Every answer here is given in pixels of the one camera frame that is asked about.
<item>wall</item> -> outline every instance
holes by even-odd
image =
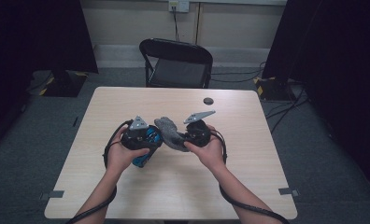
[[[204,47],[270,49],[284,10],[282,0],[190,2],[178,13],[179,39]],[[175,39],[167,1],[81,1],[94,44],[138,45],[143,39]]]

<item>person's right hand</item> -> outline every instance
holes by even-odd
[[[215,132],[215,128],[207,125],[211,132]],[[190,142],[185,142],[184,146],[199,158],[200,162],[204,164],[210,171],[217,167],[225,166],[222,159],[222,144],[221,141],[211,135],[209,143],[205,147],[198,147]]]

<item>wooden table top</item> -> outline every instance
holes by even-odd
[[[213,105],[204,104],[211,98]],[[94,92],[54,190],[47,218],[71,218],[104,174],[102,154],[113,132],[139,115],[148,124],[160,117],[173,120],[178,131],[190,114],[215,110],[204,118],[224,137],[227,167],[273,211],[294,219],[297,211],[258,95],[254,91],[100,87]],[[144,168],[133,165],[118,182],[107,218],[238,219],[221,196],[218,182],[191,152],[162,144]]]

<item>chair seat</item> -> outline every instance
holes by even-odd
[[[204,64],[159,59],[149,84],[155,87],[203,88],[207,69]]]

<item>black curtain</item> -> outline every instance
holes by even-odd
[[[34,71],[52,69],[98,73],[79,0],[0,1],[0,126]]]
[[[370,181],[370,1],[289,0],[263,76],[303,80]]]

